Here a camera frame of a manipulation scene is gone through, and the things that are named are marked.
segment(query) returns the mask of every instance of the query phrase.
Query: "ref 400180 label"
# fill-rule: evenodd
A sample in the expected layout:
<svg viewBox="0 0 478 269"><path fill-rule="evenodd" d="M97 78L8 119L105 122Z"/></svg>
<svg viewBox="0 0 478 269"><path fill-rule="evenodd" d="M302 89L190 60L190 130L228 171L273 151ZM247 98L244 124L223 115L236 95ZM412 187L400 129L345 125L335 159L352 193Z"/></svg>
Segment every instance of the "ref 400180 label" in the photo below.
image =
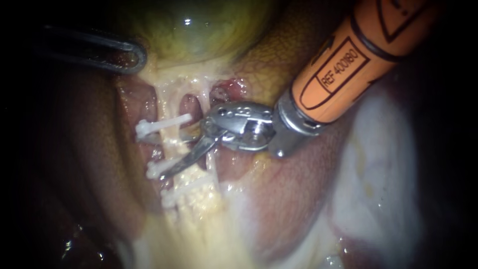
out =
<svg viewBox="0 0 478 269"><path fill-rule="evenodd" d="M300 95L301 104L308 110L320 107L369 61L347 37L305 85Z"/></svg>

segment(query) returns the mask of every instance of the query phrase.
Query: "scissor blade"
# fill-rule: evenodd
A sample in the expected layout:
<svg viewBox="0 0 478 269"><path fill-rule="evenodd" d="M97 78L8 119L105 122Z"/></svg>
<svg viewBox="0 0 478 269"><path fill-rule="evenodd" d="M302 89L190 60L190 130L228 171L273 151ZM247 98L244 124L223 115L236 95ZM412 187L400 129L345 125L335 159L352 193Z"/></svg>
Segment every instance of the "scissor blade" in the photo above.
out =
<svg viewBox="0 0 478 269"><path fill-rule="evenodd" d="M184 171L189 166L195 164L201 156L208 153L214 145L216 145L217 139L212 137L203 136L198 143L191 149L191 151L184 156L179 162L177 162L170 169L165 170L159 176L160 180L173 177L174 175Z"/></svg>

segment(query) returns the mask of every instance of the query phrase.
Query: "metal jaw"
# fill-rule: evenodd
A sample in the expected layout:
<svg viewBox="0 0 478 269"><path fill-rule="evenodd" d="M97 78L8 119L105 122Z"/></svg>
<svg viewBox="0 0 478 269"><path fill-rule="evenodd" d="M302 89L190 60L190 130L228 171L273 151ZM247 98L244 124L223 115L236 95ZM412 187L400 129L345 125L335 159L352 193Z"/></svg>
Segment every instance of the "metal jaw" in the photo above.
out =
<svg viewBox="0 0 478 269"><path fill-rule="evenodd" d="M277 101L272 120L275 136L269 142L268 151L275 158L290 157L325 127L296 108L290 90Z"/></svg>
<svg viewBox="0 0 478 269"><path fill-rule="evenodd" d="M217 105L211 109L205 120L227 131L221 137L221 144L232 150L265 150L274 135L272 109L254 102Z"/></svg>
<svg viewBox="0 0 478 269"><path fill-rule="evenodd" d="M262 151L274 135L272 109L254 102L232 102L213 107L201 120L203 136L191 151L159 179L170 178L209 152L218 143L241 151Z"/></svg>

